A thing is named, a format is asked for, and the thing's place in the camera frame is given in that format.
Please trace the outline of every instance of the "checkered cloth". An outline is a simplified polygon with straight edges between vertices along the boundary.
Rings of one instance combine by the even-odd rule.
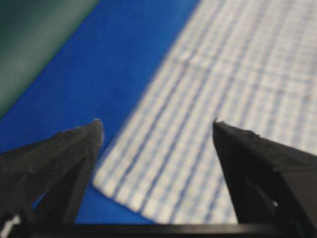
[[[95,187],[158,223],[234,223],[215,118],[317,153],[317,2],[204,0]]]

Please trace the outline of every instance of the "table surface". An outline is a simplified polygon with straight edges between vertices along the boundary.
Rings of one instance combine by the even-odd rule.
[[[104,151],[197,2],[101,1],[0,120],[0,152],[95,118],[104,124]],[[91,183],[77,222],[152,223],[104,197]]]

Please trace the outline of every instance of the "green fabric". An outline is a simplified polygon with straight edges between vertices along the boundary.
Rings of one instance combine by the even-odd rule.
[[[0,4],[0,118],[98,0],[3,0]]]

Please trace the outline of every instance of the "blue cloth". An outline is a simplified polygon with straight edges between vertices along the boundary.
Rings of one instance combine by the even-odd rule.
[[[103,151],[197,2],[101,1],[0,120],[0,152],[95,118],[104,123]],[[91,185],[77,222],[151,223],[105,198]]]

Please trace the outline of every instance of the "blue striped fabric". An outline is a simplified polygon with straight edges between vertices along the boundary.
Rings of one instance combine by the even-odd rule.
[[[203,0],[94,186],[158,223],[235,223],[215,118],[317,152],[314,0]]]

